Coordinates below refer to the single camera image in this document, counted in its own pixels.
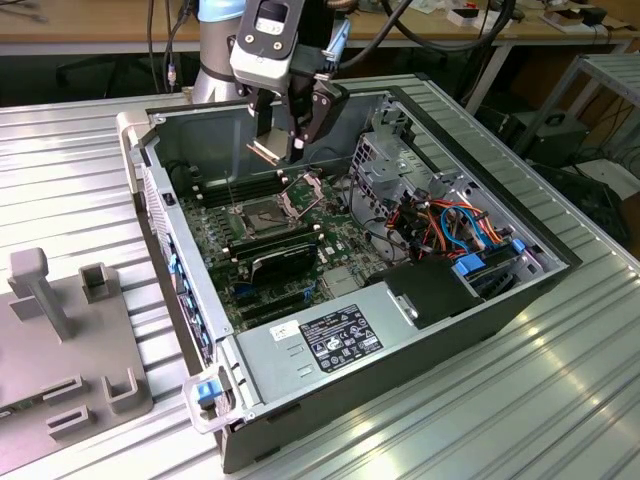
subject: blue cap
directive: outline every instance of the blue cap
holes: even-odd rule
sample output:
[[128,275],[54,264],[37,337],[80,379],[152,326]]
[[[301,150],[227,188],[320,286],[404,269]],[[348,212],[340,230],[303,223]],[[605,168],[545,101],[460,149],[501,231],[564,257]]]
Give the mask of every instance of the blue cap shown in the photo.
[[198,20],[201,22],[224,22],[244,13],[245,0],[200,0]]
[[198,390],[198,404],[202,408],[213,405],[213,400],[224,393],[220,380],[214,379],[196,385]]
[[469,275],[471,272],[480,270],[484,266],[485,263],[475,253],[465,255],[464,257],[460,257],[456,260],[456,269],[462,275]]
[[516,238],[513,242],[511,242],[511,246],[518,253],[524,252],[524,249],[527,248],[527,246],[524,244],[524,242],[522,240],[520,240],[519,238]]

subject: blue drive bracket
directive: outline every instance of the blue drive bracket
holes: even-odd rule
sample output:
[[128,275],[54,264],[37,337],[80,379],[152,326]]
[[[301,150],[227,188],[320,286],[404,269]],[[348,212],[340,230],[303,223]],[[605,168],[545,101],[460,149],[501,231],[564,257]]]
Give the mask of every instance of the blue drive bracket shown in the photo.
[[464,276],[469,275],[476,270],[480,270],[485,266],[485,263],[476,253],[458,258],[455,264],[456,270],[458,270],[458,272],[460,272],[460,274]]

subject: aluminum extrusion table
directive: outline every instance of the aluminum extrusion table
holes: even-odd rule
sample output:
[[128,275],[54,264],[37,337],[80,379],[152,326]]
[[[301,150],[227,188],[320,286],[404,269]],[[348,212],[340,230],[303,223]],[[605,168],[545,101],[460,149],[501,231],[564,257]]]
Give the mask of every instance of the aluminum extrusion table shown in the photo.
[[[522,154],[526,150],[538,129],[549,117],[553,107],[581,72],[589,75],[591,80],[569,108],[569,113],[574,117],[577,118],[580,115],[600,85],[609,88],[636,108],[640,107],[640,55],[631,53],[626,55],[579,55],[571,62],[514,146],[513,149],[516,153]],[[625,145],[638,136],[640,136],[640,123],[611,148],[611,158],[615,158]]]
[[[640,477],[638,262],[434,84],[407,75],[345,85],[402,87],[584,264],[495,337],[230,478]],[[0,110],[2,277],[7,251],[26,245],[47,250],[52,277],[98,260],[115,266],[155,400],[146,416],[7,478],[223,478],[213,437],[191,427],[182,405],[187,372],[115,130],[119,111],[184,102]],[[426,135],[416,143],[449,164]]]

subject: motherboard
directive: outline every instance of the motherboard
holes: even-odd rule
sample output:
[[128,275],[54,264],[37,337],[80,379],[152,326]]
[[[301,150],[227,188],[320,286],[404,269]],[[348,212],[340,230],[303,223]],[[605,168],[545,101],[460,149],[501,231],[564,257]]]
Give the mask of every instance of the motherboard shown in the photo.
[[342,179],[321,171],[291,176],[283,191],[257,198],[231,184],[216,197],[180,200],[238,332],[357,290],[388,267],[354,223]]

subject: warning label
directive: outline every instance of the warning label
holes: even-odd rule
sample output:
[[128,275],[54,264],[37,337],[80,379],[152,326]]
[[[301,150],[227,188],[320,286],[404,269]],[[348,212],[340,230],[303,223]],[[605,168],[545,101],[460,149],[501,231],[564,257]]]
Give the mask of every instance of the warning label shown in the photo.
[[323,372],[331,373],[382,348],[357,305],[300,325],[300,333]]

